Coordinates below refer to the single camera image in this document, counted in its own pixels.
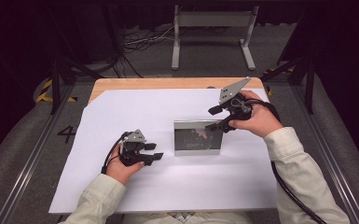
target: hand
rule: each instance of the hand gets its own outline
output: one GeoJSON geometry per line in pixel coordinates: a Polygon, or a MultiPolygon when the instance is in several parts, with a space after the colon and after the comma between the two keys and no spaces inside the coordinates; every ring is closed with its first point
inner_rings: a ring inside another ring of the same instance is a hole
{"type": "MultiPolygon", "coordinates": [[[[245,99],[261,100],[260,97],[252,91],[241,91],[241,94],[245,97],[245,99]]],[[[228,125],[236,129],[248,130],[260,137],[265,137],[269,133],[283,127],[275,116],[263,105],[254,104],[252,105],[252,108],[253,113],[250,119],[233,119],[228,123],[228,125]]]]}
{"type": "Polygon", "coordinates": [[[145,163],[140,161],[132,166],[125,166],[118,157],[119,151],[120,144],[117,144],[112,152],[112,155],[110,156],[109,160],[112,158],[113,159],[107,166],[106,174],[112,178],[115,178],[118,182],[125,186],[129,182],[130,177],[137,171],[141,170],[145,166],[145,163]]]}

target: gray floor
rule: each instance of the gray floor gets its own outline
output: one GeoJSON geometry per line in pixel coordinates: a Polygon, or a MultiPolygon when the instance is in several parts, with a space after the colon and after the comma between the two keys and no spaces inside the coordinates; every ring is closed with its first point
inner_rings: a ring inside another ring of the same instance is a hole
{"type": "MultiPolygon", "coordinates": [[[[133,67],[145,77],[260,77],[262,72],[276,67],[283,47],[294,29],[294,25],[256,27],[250,44],[256,70],[246,68],[238,40],[243,31],[230,28],[221,35],[204,30],[186,32],[181,38],[181,58],[178,71],[171,70],[173,42],[166,40],[145,51],[126,54],[133,67]]],[[[122,75],[136,77],[131,68],[121,64],[117,69],[122,75]]],[[[114,77],[113,70],[104,73],[114,77]]],[[[359,223],[359,154],[345,129],[339,115],[324,92],[324,87],[316,78],[314,87],[314,115],[304,110],[301,93],[303,87],[287,85],[286,75],[266,83],[271,86],[270,100],[278,109],[285,126],[293,126],[298,137],[313,158],[321,166],[328,185],[332,189],[338,205],[350,215],[352,223],[359,223]],[[331,167],[334,161],[337,166],[331,167]]],[[[13,128],[0,146],[0,222],[6,223],[55,223],[59,216],[48,213],[55,187],[62,168],[71,150],[74,137],[65,143],[66,136],[57,135],[68,126],[78,127],[83,108],[87,105],[93,82],[81,77],[73,88],[68,88],[70,96],[77,97],[76,103],[65,103],[56,117],[49,115],[51,103],[40,102],[13,128]],[[40,135],[49,133],[46,141],[40,135]],[[35,146],[41,146],[40,154],[34,156],[35,169],[27,166],[29,158],[35,154],[35,146]],[[7,197],[13,190],[24,169],[30,174],[23,178],[24,188],[17,200],[5,206],[7,197]]],[[[276,210],[250,212],[255,223],[279,223],[276,210]]],[[[112,216],[108,223],[118,223],[119,216],[112,216]]]]}

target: person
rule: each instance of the person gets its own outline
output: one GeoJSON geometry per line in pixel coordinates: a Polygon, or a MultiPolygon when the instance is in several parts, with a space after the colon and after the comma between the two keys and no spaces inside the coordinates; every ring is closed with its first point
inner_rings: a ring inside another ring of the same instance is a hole
{"type": "MultiPolygon", "coordinates": [[[[241,91],[245,99],[260,99],[252,91],[241,91]]],[[[247,130],[260,136],[267,144],[269,158],[290,190],[326,223],[350,223],[348,216],[336,205],[323,174],[312,159],[304,152],[292,127],[284,127],[263,105],[253,105],[252,117],[248,120],[231,120],[231,127],[247,130]]],[[[118,155],[118,146],[112,158],[118,155]]],[[[131,175],[142,169],[141,162],[124,166],[113,159],[106,175],[98,175],[80,196],[78,207],[63,223],[105,223],[111,216],[131,175]]],[[[281,223],[315,223],[283,191],[277,187],[277,208],[281,223]]],[[[129,214],[122,223],[252,223],[244,212],[227,213],[173,213],[173,214],[129,214]]]]}

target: table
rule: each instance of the table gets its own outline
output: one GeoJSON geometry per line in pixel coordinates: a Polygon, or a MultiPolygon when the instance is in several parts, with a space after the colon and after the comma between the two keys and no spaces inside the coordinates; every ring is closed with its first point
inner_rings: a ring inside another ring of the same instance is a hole
{"type": "MultiPolygon", "coordinates": [[[[81,191],[99,174],[107,148],[116,141],[109,136],[122,134],[120,127],[139,128],[147,142],[157,143],[153,153],[163,152],[164,156],[131,178],[117,213],[275,207],[276,180],[261,138],[238,130],[224,135],[220,155],[173,155],[174,119],[209,119],[208,106],[217,104],[220,88],[241,79],[97,80],[49,212],[68,214],[75,210],[81,191]],[[211,86],[218,89],[205,89],[211,86]]],[[[268,100],[260,79],[252,78],[245,88],[268,100]]]]}

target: person's left hand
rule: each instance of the person's left hand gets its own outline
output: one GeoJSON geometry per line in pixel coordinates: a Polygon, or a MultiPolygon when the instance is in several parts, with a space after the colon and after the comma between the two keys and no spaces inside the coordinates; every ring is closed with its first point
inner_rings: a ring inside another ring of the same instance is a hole
{"type": "Polygon", "coordinates": [[[119,159],[119,150],[120,144],[117,144],[113,150],[112,155],[110,156],[110,159],[113,159],[107,166],[106,174],[112,178],[115,178],[118,182],[125,186],[129,182],[130,177],[137,171],[141,170],[145,166],[145,163],[140,161],[132,166],[125,166],[119,159]]]}

